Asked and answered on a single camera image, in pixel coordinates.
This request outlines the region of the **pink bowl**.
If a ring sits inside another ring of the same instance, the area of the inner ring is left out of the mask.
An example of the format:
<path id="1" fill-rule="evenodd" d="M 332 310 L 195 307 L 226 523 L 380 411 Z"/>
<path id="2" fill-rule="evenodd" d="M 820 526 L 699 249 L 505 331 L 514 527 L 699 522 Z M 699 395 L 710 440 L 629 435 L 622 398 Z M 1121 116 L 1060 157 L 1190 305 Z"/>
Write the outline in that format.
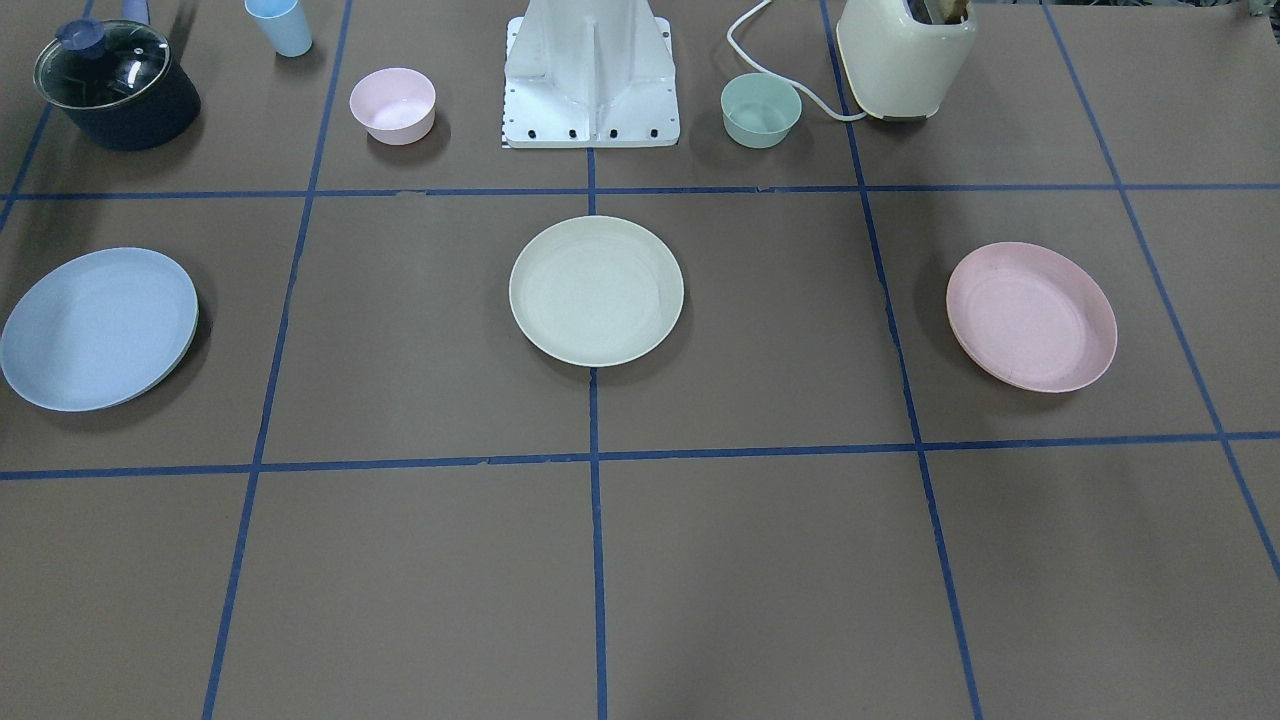
<path id="1" fill-rule="evenodd" d="M 352 117 L 378 142 L 404 146 L 435 126 L 436 88 L 421 72 L 392 67 L 365 76 L 349 92 Z"/>

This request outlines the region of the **cream plate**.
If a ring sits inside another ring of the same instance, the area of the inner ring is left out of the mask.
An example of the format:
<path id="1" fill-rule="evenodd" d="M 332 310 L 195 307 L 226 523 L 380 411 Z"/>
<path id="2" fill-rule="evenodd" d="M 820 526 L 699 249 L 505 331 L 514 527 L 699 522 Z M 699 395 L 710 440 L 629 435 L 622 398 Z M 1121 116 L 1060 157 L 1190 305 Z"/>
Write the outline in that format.
<path id="1" fill-rule="evenodd" d="M 576 366 L 617 366 L 669 336 L 685 279 L 673 252 L 645 227 L 575 217 L 526 243 L 508 297 L 517 327 L 544 354 Z"/>

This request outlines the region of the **blue cup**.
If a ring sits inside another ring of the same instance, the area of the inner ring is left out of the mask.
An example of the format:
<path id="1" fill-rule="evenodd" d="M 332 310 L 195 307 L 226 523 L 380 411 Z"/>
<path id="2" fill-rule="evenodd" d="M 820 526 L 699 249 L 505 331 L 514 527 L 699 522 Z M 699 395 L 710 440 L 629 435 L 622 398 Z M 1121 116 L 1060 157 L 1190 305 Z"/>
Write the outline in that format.
<path id="1" fill-rule="evenodd" d="M 247 0 L 244 10 L 264 33 L 275 54 L 283 58 L 303 56 L 314 37 L 301 1 Z"/>

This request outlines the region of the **pink plate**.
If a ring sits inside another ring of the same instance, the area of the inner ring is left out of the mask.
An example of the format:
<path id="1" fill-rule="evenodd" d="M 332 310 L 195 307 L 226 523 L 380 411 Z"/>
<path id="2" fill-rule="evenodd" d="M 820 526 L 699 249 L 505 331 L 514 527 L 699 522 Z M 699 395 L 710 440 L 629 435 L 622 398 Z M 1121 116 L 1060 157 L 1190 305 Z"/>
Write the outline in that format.
<path id="1" fill-rule="evenodd" d="M 945 305 L 963 351 L 992 377 L 1041 393 L 1097 382 L 1117 351 L 1107 295 L 1084 269 L 1033 243 L 989 243 L 951 272 Z"/>

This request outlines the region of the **blue plate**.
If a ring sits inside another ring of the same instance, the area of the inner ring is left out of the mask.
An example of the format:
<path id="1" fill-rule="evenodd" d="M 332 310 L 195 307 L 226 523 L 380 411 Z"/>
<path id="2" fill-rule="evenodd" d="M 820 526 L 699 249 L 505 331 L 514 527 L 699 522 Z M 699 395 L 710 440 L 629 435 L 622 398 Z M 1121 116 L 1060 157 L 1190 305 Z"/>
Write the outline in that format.
<path id="1" fill-rule="evenodd" d="M 35 406 L 87 413 L 131 401 L 187 355 L 198 295 L 164 254 L 105 249 L 36 282 L 3 328 L 3 375 Z"/>

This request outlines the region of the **dark pot with glass lid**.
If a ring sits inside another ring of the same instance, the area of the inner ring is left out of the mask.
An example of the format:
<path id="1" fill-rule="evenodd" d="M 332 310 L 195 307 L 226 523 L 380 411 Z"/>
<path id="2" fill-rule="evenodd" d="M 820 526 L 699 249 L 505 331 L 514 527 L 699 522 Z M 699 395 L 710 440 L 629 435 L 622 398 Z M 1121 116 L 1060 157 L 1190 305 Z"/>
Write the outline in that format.
<path id="1" fill-rule="evenodd" d="M 60 24 L 37 55 L 32 81 L 90 140 L 115 151 L 154 149 L 183 135 L 202 101 L 147 1 L 120 18 L 82 15 Z"/>

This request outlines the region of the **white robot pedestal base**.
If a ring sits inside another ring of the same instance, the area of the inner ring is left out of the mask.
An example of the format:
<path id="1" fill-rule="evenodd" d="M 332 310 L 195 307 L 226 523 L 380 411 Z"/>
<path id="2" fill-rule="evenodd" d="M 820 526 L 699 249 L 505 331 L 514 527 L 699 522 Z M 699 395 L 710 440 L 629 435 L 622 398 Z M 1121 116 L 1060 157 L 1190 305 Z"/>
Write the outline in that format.
<path id="1" fill-rule="evenodd" d="M 508 149 L 680 140 L 672 28 L 648 1 L 531 1 L 507 23 L 504 77 Z"/>

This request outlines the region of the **green bowl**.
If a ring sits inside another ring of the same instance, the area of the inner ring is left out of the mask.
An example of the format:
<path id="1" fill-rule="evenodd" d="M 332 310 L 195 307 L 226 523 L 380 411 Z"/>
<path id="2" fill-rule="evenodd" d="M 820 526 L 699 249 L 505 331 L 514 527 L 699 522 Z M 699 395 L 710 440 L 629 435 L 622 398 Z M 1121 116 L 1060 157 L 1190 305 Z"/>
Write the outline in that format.
<path id="1" fill-rule="evenodd" d="M 803 114 L 794 86 L 765 73 L 741 74 L 719 94 L 724 132 L 745 149 L 772 149 L 781 143 Z"/>

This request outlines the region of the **cream toaster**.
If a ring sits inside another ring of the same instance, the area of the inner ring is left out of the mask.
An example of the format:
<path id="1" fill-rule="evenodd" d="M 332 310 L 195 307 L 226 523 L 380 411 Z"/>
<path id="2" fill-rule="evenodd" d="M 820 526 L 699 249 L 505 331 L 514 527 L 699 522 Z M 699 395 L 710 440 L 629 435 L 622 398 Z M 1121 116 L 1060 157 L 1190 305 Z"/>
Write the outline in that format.
<path id="1" fill-rule="evenodd" d="M 835 28 L 854 100 L 888 122 L 940 110 L 977 32 L 969 1 L 846 1 Z"/>

